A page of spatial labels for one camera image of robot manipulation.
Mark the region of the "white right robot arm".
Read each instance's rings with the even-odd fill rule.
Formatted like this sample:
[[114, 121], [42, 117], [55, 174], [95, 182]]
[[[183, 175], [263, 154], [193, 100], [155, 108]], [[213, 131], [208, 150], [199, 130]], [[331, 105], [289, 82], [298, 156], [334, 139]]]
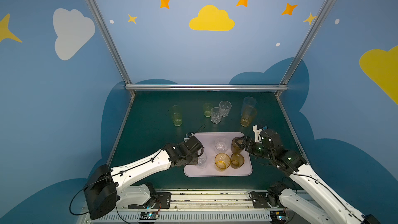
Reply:
[[267, 128], [253, 127], [254, 138], [243, 136], [232, 143], [240, 150], [270, 161], [300, 185], [316, 202], [311, 204], [282, 182], [271, 186], [266, 203], [271, 208], [288, 208], [311, 224], [378, 224], [379, 220], [364, 215], [337, 194], [296, 151], [284, 148], [279, 134]]

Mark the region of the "small green transparent glass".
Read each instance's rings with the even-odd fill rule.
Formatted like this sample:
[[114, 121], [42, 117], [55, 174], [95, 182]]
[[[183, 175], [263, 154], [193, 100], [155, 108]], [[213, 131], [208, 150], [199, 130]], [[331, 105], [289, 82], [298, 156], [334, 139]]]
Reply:
[[203, 113], [205, 117], [210, 117], [211, 116], [211, 110], [213, 108], [213, 105], [211, 103], [205, 103], [203, 105]]

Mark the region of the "clear faceted glass one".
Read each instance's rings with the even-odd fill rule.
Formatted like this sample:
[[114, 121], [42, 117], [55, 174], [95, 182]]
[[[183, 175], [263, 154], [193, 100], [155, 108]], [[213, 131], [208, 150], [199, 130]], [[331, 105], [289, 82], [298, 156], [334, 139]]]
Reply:
[[197, 167], [199, 169], [204, 169], [207, 166], [207, 155], [205, 152], [203, 152], [199, 157], [198, 157], [198, 164]]

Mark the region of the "clear faceted glass two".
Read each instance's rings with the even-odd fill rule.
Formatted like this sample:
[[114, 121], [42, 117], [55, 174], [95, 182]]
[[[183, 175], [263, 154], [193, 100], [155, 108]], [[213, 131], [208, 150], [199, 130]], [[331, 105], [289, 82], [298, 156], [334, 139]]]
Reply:
[[219, 124], [222, 119], [222, 109], [219, 107], [213, 107], [210, 111], [210, 118], [213, 124]]

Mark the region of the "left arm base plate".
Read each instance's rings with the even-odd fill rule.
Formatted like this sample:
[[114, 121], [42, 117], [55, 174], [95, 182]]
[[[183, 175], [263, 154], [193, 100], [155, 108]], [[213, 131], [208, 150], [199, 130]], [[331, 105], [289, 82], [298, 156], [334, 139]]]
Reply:
[[170, 192], [158, 192], [155, 196], [151, 196], [149, 200], [143, 205], [128, 205], [128, 209], [155, 209], [161, 207], [161, 209], [169, 209], [171, 203]]

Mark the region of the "dimpled amber glass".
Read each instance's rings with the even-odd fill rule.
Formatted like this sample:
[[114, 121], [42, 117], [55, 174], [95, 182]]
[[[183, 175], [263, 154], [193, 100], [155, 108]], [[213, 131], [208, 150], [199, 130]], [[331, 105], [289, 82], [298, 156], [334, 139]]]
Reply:
[[232, 151], [232, 153], [237, 153], [238, 147], [241, 146], [241, 145], [237, 145], [237, 139], [238, 139], [238, 138], [240, 138], [240, 137], [234, 138], [234, 139], [232, 140], [232, 142], [231, 142], [231, 151]]
[[244, 156], [240, 153], [233, 153], [230, 157], [231, 167], [234, 169], [238, 169], [242, 167], [245, 163]]

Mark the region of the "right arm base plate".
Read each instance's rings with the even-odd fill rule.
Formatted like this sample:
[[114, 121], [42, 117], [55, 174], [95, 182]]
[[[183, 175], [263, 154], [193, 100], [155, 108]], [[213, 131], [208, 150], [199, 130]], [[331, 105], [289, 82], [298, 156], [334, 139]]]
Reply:
[[273, 192], [251, 191], [249, 198], [254, 208], [285, 208], [279, 195]]

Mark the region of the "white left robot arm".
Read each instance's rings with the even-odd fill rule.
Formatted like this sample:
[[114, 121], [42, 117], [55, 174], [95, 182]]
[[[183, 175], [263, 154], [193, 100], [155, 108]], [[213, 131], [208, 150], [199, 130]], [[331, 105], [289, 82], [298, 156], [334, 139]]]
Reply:
[[98, 167], [83, 188], [90, 218], [99, 219], [124, 205], [154, 206], [158, 194], [151, 183], [134, 186], [132, 190], [127, 188], [157, 172], [197, 165], [203, 151], [203, 144], [191, 136], [179, 144], [168, 143], [136, 162], [113, 168], [106, 164]]

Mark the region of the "clear faceted glass three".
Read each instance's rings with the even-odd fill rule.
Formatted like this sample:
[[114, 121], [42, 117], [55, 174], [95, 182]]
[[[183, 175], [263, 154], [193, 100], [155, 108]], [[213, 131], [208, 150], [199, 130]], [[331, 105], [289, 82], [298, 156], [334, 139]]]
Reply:
[[227, 144], [227, 139], [225, 138], [217, 138], [215, 140], [215, 151], [217, 153], [225, 153], [228, 151], [229, 145]]

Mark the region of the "short yellow transparent glass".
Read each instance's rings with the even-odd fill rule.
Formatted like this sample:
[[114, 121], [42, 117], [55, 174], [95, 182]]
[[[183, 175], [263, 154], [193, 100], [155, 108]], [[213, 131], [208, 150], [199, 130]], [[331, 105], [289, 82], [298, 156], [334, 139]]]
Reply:
[[215, 156], [215, 165], [217, 167], [217, 169], [224, 171], [226, 170], [230, 165], [231, 165], [231, 159], [230, 156], [228, 156], [225, 153], [218, 153]]

